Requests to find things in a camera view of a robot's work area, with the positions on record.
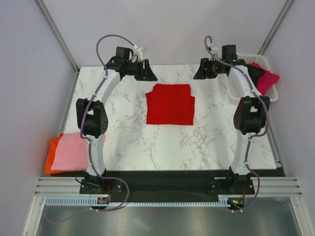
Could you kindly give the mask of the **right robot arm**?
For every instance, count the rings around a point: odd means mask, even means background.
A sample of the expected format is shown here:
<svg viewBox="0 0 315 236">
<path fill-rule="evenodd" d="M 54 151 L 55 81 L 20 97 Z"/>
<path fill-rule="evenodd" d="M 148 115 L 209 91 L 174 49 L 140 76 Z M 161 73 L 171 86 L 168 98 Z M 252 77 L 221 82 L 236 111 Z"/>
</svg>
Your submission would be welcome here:
<svg viewBox="0 0 315 236">
<path fill-rule="evenodd" d="M 237 130 L 237 145 L 230 169 L 235 176 L 246 176 L 251 172 L 251 143 L 255 137 L 264 136 L 269 128 L 270 98 L 262 95 L 256 87 L 264 71 L 238 58 L 235 45 L 224 45 L 220 58 L 212 43 L 206 44 L 206 50 L 209 57 L 201 59 L 193 78 L 214 79 L 225 74 L 240 96 L 233 117 L 233 124 Z"/>
</svg>

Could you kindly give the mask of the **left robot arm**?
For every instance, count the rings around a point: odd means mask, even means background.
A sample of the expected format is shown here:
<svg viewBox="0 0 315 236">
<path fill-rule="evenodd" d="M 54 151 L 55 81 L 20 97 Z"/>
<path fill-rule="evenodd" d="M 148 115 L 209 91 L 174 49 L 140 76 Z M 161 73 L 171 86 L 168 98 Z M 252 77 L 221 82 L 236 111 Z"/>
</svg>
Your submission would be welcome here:
<svg viewBox="0 0 315 236">
<path fill-rule="evenodd" d="M 105 65 L 103 75 L 90 99 L 76 101 L 77 125 L 80 137 L 86 141 L 88 149 L 88 167 L 86 172 L 96 176 L 91 182 L 91 188 L 96 193 L 104 193 L 108 181 L 102 178 L 106 171 L 103 160 L 103 139 L 109 121 L 105 104 L 114 88 L 125 76 L 132 76 L 137 81 L 155 82 L 149 60 L 143 58 L 145 46 L 134 45 L 131 49 L 117 47 L 116 54 Z"/>
</svg>

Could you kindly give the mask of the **red t shirt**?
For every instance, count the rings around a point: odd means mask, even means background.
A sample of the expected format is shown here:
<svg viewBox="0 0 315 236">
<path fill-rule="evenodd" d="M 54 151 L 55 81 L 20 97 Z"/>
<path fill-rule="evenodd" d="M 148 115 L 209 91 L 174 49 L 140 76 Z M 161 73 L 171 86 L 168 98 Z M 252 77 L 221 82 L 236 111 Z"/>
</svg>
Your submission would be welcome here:
<svg viewBox="0 0 315 236">
<path fill-rule="evenodd" d="M 147 124 L 193 125 L 195 97 L 189 84 L 155 84 L 146 100 Z"/>
</svg>

